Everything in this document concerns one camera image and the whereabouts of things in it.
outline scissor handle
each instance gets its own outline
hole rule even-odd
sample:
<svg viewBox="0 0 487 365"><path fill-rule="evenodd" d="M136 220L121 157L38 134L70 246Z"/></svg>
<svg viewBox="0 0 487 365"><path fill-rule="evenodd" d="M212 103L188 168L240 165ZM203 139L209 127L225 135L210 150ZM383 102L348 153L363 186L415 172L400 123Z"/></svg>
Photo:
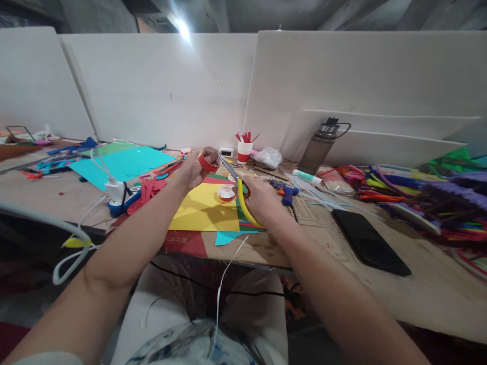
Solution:
<svg viewBox="0 0 487 365"><path fill-rule="evenodd" d="M250 223L252 223L254 226L258 228L262 228L262 226L255 220L254 217L250 214L249 210L247 209L247 206L245 205L245 199L244 199L244 185L242 179L237 179L237 189L238 189L238 200L240 201L240 206L242 207L242 211L245 214L245 217L249 220Z"/></svg>

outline smartphone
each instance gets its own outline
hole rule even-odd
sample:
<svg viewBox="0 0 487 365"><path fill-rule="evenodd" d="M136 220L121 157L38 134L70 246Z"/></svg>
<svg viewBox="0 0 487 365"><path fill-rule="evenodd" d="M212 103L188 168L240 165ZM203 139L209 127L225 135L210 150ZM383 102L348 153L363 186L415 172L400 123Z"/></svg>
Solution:
<svg viewBox="0 0 487 365"><path fill-rule="evenodd" d="M332 214L360 261L399 276L411 275L411 270L363 215L339 209Z"/></svg>

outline person's leg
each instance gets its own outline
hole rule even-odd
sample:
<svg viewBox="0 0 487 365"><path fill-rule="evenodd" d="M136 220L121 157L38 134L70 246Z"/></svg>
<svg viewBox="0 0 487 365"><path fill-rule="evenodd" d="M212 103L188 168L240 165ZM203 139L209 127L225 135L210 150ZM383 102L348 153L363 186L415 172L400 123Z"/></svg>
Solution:
<svg viewBox="0 0 487 365"><path fill-rule="evenodd" d="M170 257L157 256L152 261L188 276L183 266ZM123 319L112 365L125 364L146 341L173 326L189 322L193 311L191 283L147 265Z"/></svg>
<svg viewBox="0 0 487 365"><path fill-rule="evenodd" d="M282 294L283 286L275 272L253 270L244 275L232 291L273 291ZM221 321L242 331L252 344L252 349L262 356L266 364L288 362L284 297L269 294L257 297L231 294L227 297L227 304Z"/></svg>

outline water bottle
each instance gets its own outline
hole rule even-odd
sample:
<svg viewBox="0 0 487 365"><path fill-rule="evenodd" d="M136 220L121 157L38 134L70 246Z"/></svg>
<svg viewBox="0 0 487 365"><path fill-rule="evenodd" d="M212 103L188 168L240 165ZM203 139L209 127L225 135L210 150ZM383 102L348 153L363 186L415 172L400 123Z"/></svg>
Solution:
<svg viewBox="0 0 487 365"><path fill-rule="evenodd" d="M348 124L349 127L344 133L337 136L336 132L340 128L340 124ZM311 137L297 169L310 175L316 174L335 140L347 133L350 127L350 123L339 123L338 118L334 117L328 118L326 123L321 123L319 130Z"/></svg>

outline pencil holder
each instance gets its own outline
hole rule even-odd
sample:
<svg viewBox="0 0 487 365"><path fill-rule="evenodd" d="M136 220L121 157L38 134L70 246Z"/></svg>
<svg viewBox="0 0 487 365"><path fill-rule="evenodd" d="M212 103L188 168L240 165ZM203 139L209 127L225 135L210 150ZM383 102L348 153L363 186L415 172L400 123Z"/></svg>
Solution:
<svg viewBox="0 0 487 365"><path fill-rule="evenodd" d="M252 152L253 143L239 142L237 145L238 159L237 162L241 165L245 165L250 157L250 152Z"/></svg>

